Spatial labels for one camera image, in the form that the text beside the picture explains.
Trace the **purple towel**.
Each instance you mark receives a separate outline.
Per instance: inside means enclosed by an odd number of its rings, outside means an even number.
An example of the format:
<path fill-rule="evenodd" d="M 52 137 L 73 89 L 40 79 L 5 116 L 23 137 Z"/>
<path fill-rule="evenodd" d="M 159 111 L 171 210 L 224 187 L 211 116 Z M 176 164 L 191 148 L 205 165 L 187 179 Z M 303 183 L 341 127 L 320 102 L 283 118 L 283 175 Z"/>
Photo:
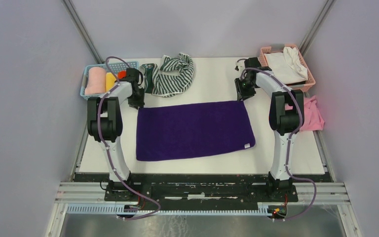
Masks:
<path fill-rule="evenodd" d="M 136 159 L 201 158 L 254 147 L 256 139 L 242 101 L 140 109 Z"/>

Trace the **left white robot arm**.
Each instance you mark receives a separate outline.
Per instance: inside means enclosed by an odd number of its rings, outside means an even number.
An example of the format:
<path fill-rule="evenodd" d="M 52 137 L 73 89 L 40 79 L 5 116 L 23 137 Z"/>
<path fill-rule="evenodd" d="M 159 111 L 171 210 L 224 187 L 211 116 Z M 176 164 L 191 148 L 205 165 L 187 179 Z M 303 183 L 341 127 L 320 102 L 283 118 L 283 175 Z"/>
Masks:
<path fill-rule="evenodd" d="M 131 171 L 127 166 L 121 147 L 120 137 L 123 121 L 120 105 L 127 102 L 136 110 L 144 107 L 145 89 L 140 87 L 141 72 L 128 68 L 125 77 L 100 97 L 87 100 L 88 134 L 100 145 L 109 167 L 110 181 L 120 182 L 117 195 L 124 201 L 135 196 L 135 187 L 127 183 Z"/>

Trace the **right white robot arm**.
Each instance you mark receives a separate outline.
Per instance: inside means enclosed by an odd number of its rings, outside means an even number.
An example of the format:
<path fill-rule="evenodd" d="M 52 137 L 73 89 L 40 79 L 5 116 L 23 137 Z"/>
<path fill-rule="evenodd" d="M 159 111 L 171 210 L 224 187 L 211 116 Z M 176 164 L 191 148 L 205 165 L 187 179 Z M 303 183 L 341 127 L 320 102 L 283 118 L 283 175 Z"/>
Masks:
<path fill-rule="evenodd" d="M 237 60 L 235 70 L 240 72 L 235 79 L 237 100 L 253 97 L 257 88 L 270 98 L 268 120 L 275 141 L 265 195 L 271 201 L 279 201 L 293 185 L 290 159 L 294 140 L 304 123 L 303 92 L 285 85 L 257 57 Z"/>

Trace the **red rolled towel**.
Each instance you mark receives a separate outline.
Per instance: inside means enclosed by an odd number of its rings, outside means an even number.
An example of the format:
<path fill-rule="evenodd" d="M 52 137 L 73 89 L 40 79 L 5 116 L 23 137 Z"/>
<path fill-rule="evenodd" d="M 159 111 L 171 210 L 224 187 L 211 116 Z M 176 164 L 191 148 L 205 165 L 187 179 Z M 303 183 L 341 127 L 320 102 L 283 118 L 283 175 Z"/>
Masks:
<path fill-rule="evenodd" d="M 126 70 L 124 70 L 124 71 L 120 71 L 120 72 L 117 73 L 117 77 L 118 77 L 118 79 L 123 79 L 123 78 L 126 77 L 126 76 L 127 76 L 127 72 L 126 72 Z"/>

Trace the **yellow rolled towel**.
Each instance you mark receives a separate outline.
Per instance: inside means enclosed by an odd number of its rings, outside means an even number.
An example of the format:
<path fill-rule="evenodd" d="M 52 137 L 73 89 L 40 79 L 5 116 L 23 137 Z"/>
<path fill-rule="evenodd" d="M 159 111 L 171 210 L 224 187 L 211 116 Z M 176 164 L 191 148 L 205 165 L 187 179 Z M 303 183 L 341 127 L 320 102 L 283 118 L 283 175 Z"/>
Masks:
<path fill-rule="evenodd" d="M 106 73 L 106 92 L 111 90 L 116 83 L 116 77 L 113 73 Z"/>

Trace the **blue plastic basket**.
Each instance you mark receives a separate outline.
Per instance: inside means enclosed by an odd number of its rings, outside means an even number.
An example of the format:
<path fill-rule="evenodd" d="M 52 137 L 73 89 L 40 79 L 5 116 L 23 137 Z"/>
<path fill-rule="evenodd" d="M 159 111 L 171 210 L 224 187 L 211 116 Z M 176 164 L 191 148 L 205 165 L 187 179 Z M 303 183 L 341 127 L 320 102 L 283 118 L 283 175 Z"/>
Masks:
<path fill-rule="evenodd" d="M 119 99 L 120 103 L 122 103 L 123 101 L 127 100 L 127 98 L 131 95 L 132 92 L 131 85 L 128 83 L 128 81 L 137 81 L 138 83 L 141 83 L 141 73 L 138 70 L 138 66 L 139 63 L 137 61 L 120 61 L 86 66 L 83 71 L 79 94 L 85 100 L 88 100 L 90 98 L 102 98 L 104 95 L 106 95 L 107 97 L 116 96 Z M 84 95 L 84 90 L 88 82 L 88 71 L 92 67 L 104 68 L 107 71 L 107 73 L 113 73 L 115 75 L 116 83 L 114 84 L 114 87 L 111 90 L 102 94 Z M 126 70 L 127 76 L 123 79 L 118 79 L 117 73 L 124 70 Z"/>

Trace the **pink rolled towel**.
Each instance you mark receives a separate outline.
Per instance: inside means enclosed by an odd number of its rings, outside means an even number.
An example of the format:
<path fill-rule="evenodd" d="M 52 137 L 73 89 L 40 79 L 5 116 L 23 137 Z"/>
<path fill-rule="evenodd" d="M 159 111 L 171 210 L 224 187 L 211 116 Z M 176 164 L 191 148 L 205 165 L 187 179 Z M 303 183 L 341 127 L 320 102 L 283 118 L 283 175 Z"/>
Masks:
<path fill-rule="evenodd" d="M 88 71 L 88 82 L 84 95 L 102 94 L 106 92 L 106 73 L 101 67 L 92 67 Z"/>

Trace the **white folded cloth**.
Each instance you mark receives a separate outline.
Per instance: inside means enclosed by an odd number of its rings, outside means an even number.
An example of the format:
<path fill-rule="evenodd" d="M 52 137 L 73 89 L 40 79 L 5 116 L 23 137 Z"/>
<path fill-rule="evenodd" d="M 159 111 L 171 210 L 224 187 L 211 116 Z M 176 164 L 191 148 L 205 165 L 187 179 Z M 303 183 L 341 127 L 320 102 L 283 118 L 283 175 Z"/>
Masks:
<path fill-rule="evenodd" d="M 268 66 L 284 84 L 298 84 L 308 80 L 308 69 L 301 63 L 297 48 L 284 47 L 282 52 L 265 54 Z"/>

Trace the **green white striped towel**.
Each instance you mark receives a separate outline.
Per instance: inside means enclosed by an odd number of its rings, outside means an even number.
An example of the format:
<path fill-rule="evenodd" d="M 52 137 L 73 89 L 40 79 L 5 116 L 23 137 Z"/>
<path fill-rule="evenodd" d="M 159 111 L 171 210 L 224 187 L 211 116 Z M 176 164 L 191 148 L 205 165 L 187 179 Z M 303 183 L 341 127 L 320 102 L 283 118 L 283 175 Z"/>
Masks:
<path fill-rule="evenodd" d="M 193 59 L 184 53 L 177 57 L 164 55 L 160 65 L 152 71 L 152 95 L 169 98 L 186 92 L 192 85 L 195 74 Z"/>

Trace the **pink plastic basket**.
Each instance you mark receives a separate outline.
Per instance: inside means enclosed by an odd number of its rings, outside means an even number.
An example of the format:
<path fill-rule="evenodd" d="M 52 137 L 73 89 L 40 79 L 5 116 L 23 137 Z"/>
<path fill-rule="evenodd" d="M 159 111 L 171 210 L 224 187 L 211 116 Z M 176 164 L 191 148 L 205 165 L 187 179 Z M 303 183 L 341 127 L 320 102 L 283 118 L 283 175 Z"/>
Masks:
<path fill-rule="evenodd" d="M 267 64 L 267 61 L 265 59 L 265 54 L 267 53 L 274 53 L 274 52 L 282 52 L 284 47 L 291 47 L 291 48 L 297 48 L 299 50 L 299 48 L 294 45 L 294 44 L 280 44 L 280 45 L 274 45 L 274 46 L 266 46 L 266 47 L 262 47 L 260 49 L 260 55 L 259 55 L 259 61 L 260 61 L 260 64 L 264 67 L 268 67 L 268 64 Z M 303 83 L 298 83 L 298 84 L 289 84 L 287 86 L 291 87 L 291 88 L 294 88 L 294 89 L 300 89 L 302 90 L 303 92 L 306 92 L 308 91 L 312 86 L 314 86 L 316 84 L 316 81 L 310 71 L 310 69 L 308 68 L 302 54 L 300 53 L 300 50 L 299 50 L 299 54 L 300 54 L 300 59 L 301 59 L 301 63 L 307 67 L 308 69 L 308 80 L 306 82 L 303 82 Z"/>

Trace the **pink crumpled towel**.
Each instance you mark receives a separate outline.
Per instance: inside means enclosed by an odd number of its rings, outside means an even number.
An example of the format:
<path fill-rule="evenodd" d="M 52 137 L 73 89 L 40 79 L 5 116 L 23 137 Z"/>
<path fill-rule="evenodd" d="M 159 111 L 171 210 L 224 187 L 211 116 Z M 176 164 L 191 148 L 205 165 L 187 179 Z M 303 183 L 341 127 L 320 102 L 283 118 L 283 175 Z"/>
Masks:
<path fill-rule="evenodd" d="M 303 98 L 304 119 L 303 125 L 299 131 L 321 131 L 324 128 L 325 121 L 317 108 L 316 96 Z"/>

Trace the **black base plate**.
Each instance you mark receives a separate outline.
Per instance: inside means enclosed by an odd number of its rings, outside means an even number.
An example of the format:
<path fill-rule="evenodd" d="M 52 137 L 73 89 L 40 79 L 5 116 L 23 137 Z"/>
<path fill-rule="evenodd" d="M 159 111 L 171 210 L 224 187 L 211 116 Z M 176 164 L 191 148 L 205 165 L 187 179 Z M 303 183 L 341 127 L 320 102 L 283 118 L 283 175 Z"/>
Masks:
<path fill-rule="evenodd" d="M 138 174 L 131 175 L 126 184 L 111 181 L 108 174 L 77 173 L 74 182 L 93 183 L 103 191 L 100 200 L 124 202 L 129 209 L 149 211 L 225 211 L 256 210 L 260 202 L 299 202 L 300 186 L 313 187 L 332 182 L 328 172 L 323 175 L 300 175 L 290 188 L 271 189 L 267 175 L 195 175 Z"/>

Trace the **aluminium frame rails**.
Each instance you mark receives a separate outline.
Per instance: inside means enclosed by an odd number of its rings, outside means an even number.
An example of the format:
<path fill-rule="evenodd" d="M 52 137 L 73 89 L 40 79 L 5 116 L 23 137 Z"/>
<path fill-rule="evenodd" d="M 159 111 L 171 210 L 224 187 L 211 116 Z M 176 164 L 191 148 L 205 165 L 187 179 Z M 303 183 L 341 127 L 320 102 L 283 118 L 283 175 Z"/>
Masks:
<path fill-rule="evenodd" d="M 181 160 L 142 162 L 136 160 L 137 110 L 121 105 L 124 131 L 121 138 L 126 163 L 131 174 L 195 174 L 195 175 L 267 175 L 271 168 L 274 135 L 268 124 L 270 100 L 258 94 L 245 101 L 256 139 L 253 148 Z M 106 167 L 100 147 L 86 134 L 82 137 L 73 177 L 59 186 L 46 236 L 78 237 L 360 237 L 344 183 L 332 175 L 319 134 L 298 134 L 292 152 L 292 171 L 300 175 L 323 175 L 328 172 L 332 182 L 312 188 L 300 186 L 299 202 L 288 203 L 285 220 L 266 216 L 194 216 L 156 215 L 152 209 L 144 215 L 68 214 L 69 204 L 124 204 L 100 200 L 103 191 L 93 183 L 74 182 L 77 173 L 93 174 Z M 260 202 L 271 213 L 283 204 Z"/>

